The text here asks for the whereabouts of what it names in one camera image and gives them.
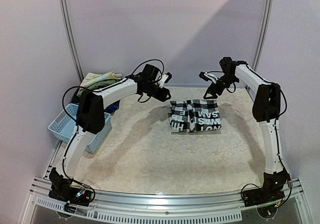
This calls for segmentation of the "black white checkered shirt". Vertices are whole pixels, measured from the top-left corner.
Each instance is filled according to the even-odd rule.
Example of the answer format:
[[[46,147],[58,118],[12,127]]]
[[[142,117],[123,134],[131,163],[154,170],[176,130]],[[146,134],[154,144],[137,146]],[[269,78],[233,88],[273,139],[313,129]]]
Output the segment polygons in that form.
[[[222,127],[215,100],[171,101],[168,119],[173,133],[216,131]]]

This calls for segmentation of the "floral pastel cloth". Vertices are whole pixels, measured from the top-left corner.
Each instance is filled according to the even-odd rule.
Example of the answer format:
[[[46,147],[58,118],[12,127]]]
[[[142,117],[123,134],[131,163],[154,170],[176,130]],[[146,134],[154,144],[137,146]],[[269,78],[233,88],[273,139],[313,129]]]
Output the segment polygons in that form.
[[[96,73],[92,73],[89,72],[85,78],[82,80],[81,83],[96,83],[99,81],[103,81],[103,80],[107,80],[107,79],[116,79],[118,81],[122,80],[123,75],[121,73],[115,73],[113,71],[104,73],[104,74],[96,74]]]

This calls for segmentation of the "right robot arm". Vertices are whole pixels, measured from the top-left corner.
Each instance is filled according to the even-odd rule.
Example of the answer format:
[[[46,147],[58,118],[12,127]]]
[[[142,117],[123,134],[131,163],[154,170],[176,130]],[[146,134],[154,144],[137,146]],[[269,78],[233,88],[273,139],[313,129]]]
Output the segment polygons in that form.
[[[211,85],[207,88],[203,98],[217,99],[224,90],[240,81],[244,82],[254,92],[252,115],[261,129],[265,150],[263,179],[273,182],[261,188],[258,197],[262,202],[269,202],[278,194],[278,188],[275,184],[279,185],[291,179],[282,158],[279,131],[283,92],[277,83],[264,79],[245,61],[223,57],[219,63],[223,74],[221,77],[217,78],[211,75],[209,71],[199,74],[201,79],[211,81]]]

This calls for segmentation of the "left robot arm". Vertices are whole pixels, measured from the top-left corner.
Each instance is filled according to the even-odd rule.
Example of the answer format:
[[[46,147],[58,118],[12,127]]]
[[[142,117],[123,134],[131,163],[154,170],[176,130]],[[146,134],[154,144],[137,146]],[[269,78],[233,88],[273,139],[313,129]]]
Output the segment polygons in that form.
[[[58,183],[54,191],[63,201],[70,201],[75,195],[73,188],[64,181],[73,181],[76,167],[86,146],[105,125],[104,110],[109,105],[136,94],[145,94],[161,102],[171,98],[170,91],[164,84],[168,83],[172,75],[169,72],[158,75],[159,72],[158,68],[147,63],[138,74],[128,75],[108,87],[85,90],[82,93],[71,139],[48,176],[53,184]]]

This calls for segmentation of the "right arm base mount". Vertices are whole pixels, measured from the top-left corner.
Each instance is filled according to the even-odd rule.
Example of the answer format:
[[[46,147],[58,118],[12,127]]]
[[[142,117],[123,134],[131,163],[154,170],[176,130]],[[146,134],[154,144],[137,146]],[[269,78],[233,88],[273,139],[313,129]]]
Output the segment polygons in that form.
[[[240,192],[245,207],[268,204],[275,201],[284,201],[284,185],[292,188],[292,179],[286,171],[274,174],[263,174],[263,185],[246,184]]]

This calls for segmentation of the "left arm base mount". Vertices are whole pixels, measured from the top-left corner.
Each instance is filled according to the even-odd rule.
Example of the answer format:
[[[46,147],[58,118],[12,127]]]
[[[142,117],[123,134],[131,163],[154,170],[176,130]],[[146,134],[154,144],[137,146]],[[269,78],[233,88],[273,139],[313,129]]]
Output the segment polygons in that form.
[[[88,207],[96,197],[93,188],[74,179],[64,178],[56,168],[52,168],[49,180],[51,188],[48,196],[52,199]]]

